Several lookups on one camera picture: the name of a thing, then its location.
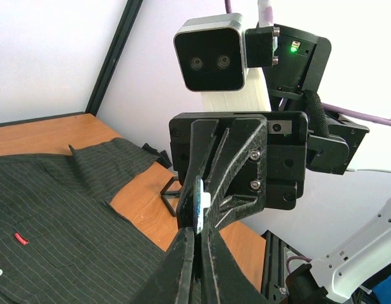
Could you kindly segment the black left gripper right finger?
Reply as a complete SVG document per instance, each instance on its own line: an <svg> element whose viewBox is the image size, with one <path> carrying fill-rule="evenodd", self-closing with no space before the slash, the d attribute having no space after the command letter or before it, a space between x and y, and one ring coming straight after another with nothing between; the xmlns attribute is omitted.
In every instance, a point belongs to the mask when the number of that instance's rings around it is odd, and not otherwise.
<svg viewBox="0 0 391 304"><path fill-rule="evenodd" d="M219 231L205 226L201 233L203 303L253 304L268 300L242 273Z"/></svg>

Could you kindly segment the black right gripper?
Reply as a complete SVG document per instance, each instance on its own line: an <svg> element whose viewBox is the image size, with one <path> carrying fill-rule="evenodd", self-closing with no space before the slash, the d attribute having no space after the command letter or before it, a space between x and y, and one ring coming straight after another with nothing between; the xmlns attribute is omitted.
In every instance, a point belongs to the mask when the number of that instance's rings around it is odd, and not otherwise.
<svg viewBox="0 0 391 304"><path fill-rule="evenodd" d="M201 180L217 126L223 134L207 177L207 191L211 194L211 206L206 212L209 225L222 230L264 207L293 209L304 191L305 114L181 113L169 122L173 168L183 185L177 208L178 228L197 229Z"/></svg>

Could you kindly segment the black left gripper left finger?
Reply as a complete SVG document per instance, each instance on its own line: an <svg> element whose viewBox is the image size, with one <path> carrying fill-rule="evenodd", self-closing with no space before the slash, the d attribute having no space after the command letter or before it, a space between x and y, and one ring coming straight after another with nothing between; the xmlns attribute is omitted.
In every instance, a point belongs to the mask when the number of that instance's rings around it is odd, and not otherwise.
<svg viewBox="0 0 391 304"><path fill-rule="evenodd" d="M190 303L194 282L194 249L193 228L179 229L163 261L132 303Z"/></svg>

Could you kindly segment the blue white brooch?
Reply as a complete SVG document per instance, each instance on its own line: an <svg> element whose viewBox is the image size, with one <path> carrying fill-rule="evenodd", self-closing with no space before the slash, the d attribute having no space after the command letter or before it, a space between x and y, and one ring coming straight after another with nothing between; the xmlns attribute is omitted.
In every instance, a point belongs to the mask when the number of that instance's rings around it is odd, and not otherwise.
<svg viewBox="0 0 391 304"><path fill-rule="evenodd" d="M204 181L198 175L194 183L194 223L193 228L196 235L201 234L204 228L204 214L211 206L211 194L204 190Z"/></svg>

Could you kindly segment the dark grey pinstriped shirt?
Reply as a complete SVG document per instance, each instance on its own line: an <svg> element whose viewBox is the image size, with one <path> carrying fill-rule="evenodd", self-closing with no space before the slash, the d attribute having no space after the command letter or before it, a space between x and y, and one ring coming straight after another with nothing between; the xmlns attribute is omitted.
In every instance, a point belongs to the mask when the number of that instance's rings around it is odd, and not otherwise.
<svg viewBox="0 0 391 304"><path fill-rule="evenodd" d="M121 138L0 156L0 303L132 303L164 251L111 201L157 159Z"/></svg>

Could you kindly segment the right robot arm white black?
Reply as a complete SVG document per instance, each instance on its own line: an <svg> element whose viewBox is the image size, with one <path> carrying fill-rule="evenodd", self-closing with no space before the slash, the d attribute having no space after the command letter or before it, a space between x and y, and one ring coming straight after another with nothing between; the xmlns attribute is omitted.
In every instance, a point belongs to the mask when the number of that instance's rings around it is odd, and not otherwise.
<svg viewBox="0 0 391 304"><path fill-rule="evenodd" d="M170 121L173 168L182 192L179 227L195 236L198 273L210 303L267 303L232 262L222 228L265 208L290 210L305 171L340 174L350 142L331 134L315 92L304 87L326 65L330 43L288 27L181 28L174 39L185 83L199 92L238 92L256 68L296 101L289 111L183 113Z"/></svg>

